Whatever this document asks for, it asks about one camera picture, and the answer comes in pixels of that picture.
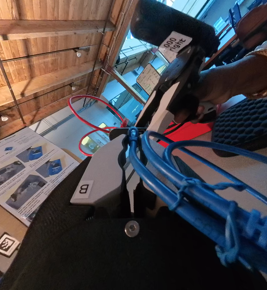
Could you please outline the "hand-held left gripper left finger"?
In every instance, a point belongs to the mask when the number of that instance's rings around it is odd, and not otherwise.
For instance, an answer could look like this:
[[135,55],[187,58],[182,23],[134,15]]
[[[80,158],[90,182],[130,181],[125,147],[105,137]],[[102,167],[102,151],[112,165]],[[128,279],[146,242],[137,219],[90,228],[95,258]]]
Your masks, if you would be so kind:
[[124,169],[127,148],[127,135],[120,135],[94,153],[70,203],[102,208],[112,217],[129,217]]

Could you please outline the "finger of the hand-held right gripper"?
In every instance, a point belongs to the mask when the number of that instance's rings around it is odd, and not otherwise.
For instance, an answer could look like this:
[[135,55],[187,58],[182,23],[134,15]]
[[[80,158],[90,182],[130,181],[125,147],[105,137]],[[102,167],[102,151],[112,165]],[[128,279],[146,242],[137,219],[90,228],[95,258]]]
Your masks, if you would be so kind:
[[150,131],[162,134],[172,122],[174,115],[167,110],[167,107],[172,99],[173,93],[173,89],[169,89],[164,93],[158,109],[150,122]]
[[155,90],[147,100],[142,111],[140,112],[135,126],[139,128],[148,127],[152,121],[154,114],[160,106],[164,93],[161,90]]

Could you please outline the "red plastic bin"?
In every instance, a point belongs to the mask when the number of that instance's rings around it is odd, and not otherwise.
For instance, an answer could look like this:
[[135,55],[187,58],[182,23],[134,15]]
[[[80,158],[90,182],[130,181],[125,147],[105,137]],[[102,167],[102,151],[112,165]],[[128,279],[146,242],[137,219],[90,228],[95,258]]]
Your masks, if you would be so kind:
[[183,125],[174,124],[172,122],[169,128],[163,134],[174,142],[192,140],[210,132],[213,128],[213,125],[214,122],[207,124],[193,124],[191,122],[187,122]]

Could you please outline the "person's right hand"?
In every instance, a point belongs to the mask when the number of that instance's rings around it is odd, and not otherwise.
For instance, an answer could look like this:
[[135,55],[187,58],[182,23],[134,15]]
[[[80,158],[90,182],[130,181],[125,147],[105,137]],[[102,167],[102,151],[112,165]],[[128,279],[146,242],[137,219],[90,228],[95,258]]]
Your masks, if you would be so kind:
[[267,57],[249,55],[234,63],[202,71],[193,90],[199,101],[223,104],[233,96],[267,89]]

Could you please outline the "handwritten whiteboard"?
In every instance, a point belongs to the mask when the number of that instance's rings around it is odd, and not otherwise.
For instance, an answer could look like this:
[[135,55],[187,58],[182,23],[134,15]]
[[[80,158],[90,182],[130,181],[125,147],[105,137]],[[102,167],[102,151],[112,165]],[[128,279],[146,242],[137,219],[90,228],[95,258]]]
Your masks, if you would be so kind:
[[136,79],[136,83],[150,96],[159,82],[160,74],[148,63]]

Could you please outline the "printed instruction poster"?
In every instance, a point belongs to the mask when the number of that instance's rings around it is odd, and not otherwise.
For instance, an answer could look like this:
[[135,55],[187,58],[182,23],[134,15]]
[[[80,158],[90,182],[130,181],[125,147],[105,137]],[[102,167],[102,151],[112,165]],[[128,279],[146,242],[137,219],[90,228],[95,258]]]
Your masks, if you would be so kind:
[[30,128],[0,140],[0,206],[29,226],[41,204],[79,164]]

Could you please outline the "dark honeycomb seat cushion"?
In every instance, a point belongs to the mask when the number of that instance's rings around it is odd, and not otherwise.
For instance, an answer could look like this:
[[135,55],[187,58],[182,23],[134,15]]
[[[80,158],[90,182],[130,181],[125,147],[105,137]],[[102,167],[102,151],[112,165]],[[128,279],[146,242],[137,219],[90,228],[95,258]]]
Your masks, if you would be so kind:
[[267,147],[267,98],[244,99],[218,115],[211,141],[248,151]]

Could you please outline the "black white square marker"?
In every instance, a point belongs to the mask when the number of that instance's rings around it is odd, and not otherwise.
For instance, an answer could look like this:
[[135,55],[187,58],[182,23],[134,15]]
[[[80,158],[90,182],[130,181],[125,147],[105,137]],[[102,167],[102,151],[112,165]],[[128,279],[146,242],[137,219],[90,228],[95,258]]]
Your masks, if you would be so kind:
[[0,237],[0,255],[10,258],[20,246],[20,242],[12,237],[7,232],[4,232]]

